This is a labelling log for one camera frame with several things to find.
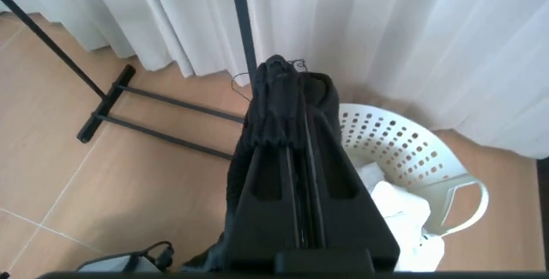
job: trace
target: floor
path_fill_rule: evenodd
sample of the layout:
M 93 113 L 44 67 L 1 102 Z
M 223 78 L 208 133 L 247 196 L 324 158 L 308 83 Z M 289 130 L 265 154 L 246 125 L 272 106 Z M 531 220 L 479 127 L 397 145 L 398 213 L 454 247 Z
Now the floor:
M 246 111 L 227 73 L 184 79 L 175 65 L 147 72 L 108 48 L 86 52 L 62 27 L 34 18 L 103 89 L 130 63 L 132 86 Z M 77 141 L 99 98 L 10 15 L 0 15 L 0 72 L 0 270 L 31 278 L 159 240 L 174 243 L 179 265 L 217 239 L 228 161 L 115 124 L 102 124 L 87 144 Z M 123 94 L 112 114 L 229 153 L 241 130 L 136 94 Z M 491 194 L 480 222 L 445 239 L 439 269 L 543 270 L 534 160 L 453 131 L 438 135 Z M 474 188 L 459 190 L 449 224 L 471 215 L 478 198 Z

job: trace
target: perforated basket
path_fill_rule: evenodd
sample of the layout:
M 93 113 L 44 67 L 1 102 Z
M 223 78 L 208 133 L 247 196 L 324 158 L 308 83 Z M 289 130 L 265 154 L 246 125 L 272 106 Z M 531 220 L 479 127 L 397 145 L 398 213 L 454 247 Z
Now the perforated basket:
M 488 190 L 484 184 L 429 130 L 393 112 L 359 104 L 341 104 L 340 121 L 341 143 L 356 167 L 376 161 L 389 182 L 429 202 L 427 232 L 447 235 L 460 231 L 486 212 Z M 444 227 L 455 190 L 466 185 L 480 187 L 477 211 L 456 227 Z

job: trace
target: black metal rack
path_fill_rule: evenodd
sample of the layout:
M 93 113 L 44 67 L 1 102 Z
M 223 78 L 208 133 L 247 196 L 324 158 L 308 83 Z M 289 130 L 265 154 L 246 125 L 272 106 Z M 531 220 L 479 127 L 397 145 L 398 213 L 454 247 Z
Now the black metal rack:
M 92 112 L 90 118 L 81 128 L 80 132 L 77 135 L 77 138 L 82 143 L 89 142 L 94 136 L 95 131 L 99 128 L 103 121 L 107 121 L 113 124 L 122 125 L 123 127 L 140 131 L 141 133 L 149 134 L 151 136 L 158 137 L 165 141 L 176 143 L 177 145 L 185 146 L 190 149 L 202 151 L 203 153 L 216 155 L 220 158 L 231 160 L 232 155 L 224 153 L 222 151 L 211 149 L 193 142 L 185 141 L 174 136 L 169 136 L 167 134 L 150 130 L 138 124 L 132 124 L 120 118 L 116 118 L 109 115 L 109 111 L 116 103 L 117 99 L 120 97 L 123 91 L 131 92 L 133 94 L 139 94 L 146 96 L 151 99 L 161 100 L 166 103 L 170 103 L 176 106 L 181 106 L 184 108 L 189 108 L 198 112 L 204 112 L 215 117 L 228 119 L 238 123 L 243 123 L 244 119 L 239 116 L 234 116 L 226 112 L 215 111 L 204 106 L 198 106 L 188 102 L 183 102 L 180 100 L 175 100 L 172 98 L 165 97 L 160 94 L 150 93 L 145 90 L 132 88 L 129 85 L 131 78 L 136 73 L 136 70 L 131 65 L 126 65 L 126 67 L 120 72 L 117 80 L 112 84 L 108 93 L 104 93 L 98 86 L 92 81 L 89 76 L 82 71 L 82 69 L 75 64 L 75 62 L 25 13 L 13 0 L 2 0 L 2 2 L 9 8 L 11 11 L 23 22 L 27 27 L 29 27 L 50 49 L 55 52 L 61 60 L 63 60 L 77 75 L 80 77 L 100 98 L 101 102 Z M 248 16 L 248 4 L 246 0 L 234 0 L 238 25 L 240 27 L 240 34 L 242 37 L 242 43 L 244 46 L 244 54 L 246 57 L 246 65 L 248 73 L 250 74 L 250 80 L 253 80 L 253 76 L 256 73 L 256 54 L 254 51 L 254 44 L 251 34 L 251 25 L 250 17 Z

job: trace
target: black garment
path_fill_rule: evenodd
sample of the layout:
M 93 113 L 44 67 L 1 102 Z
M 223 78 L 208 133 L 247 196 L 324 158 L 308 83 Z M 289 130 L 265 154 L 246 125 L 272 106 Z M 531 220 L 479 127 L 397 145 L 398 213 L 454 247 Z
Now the black garment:
M 254 150 L 258 146 L 303 148 L 305 104 L 323 111 L 335 136 L 341 138 L 339 96 L 329 76 L 298 73 L 282 56 L 275 55 L 258 67 L 252 89 L 253 99 L 227 174 L 225 232 L 217 243 L 186 262 L 182 271 L 222 270 L 224 238 L 230 234 Z

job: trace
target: white cloth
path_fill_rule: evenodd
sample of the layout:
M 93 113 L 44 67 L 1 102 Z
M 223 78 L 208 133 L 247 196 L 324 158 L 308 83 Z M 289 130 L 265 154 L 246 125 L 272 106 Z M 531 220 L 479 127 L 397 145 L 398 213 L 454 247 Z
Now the white cloth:
M 185 76 L 246 72 L 233 0 L 16 2 L 63 23 L 88 50 L 110 45 L 120 57 L 136 54 L 147 70 L 176 61 Z M 310 70 L 331 75 L 342 101 L 521 155 L 549 155 L 548 0 L 248 5 L 258 63 L 276 53 L 304 58 Z
M 429 203 L 384 181 L 377 163 L 360 167 L 357 173 L 401 248 L 395 270 L 434 271 L 444 255 L 444 242 L 423 229 L 431 214 Z

